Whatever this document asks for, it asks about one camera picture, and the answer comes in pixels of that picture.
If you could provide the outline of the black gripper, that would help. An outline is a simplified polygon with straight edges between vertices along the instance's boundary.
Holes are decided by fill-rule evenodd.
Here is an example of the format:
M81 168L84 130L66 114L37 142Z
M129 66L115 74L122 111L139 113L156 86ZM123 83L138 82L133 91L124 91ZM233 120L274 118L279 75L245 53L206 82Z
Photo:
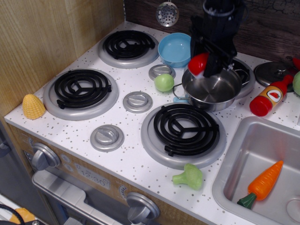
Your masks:
M227 16L191 16L191 58L207 53L207 63L204 77L219 74L228 69L237 51L233 44L233 37L237 34L241 24L241 12L234 10Z

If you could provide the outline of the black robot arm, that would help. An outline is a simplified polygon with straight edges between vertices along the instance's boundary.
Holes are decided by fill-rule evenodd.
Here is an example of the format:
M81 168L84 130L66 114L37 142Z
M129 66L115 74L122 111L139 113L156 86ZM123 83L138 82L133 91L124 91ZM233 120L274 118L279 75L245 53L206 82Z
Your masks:
M242 0L205 0L202 8L202 17L191 17L191 58L203 53L207 62L200 74L211 77L233 68L233 38L248 18L248 8Z

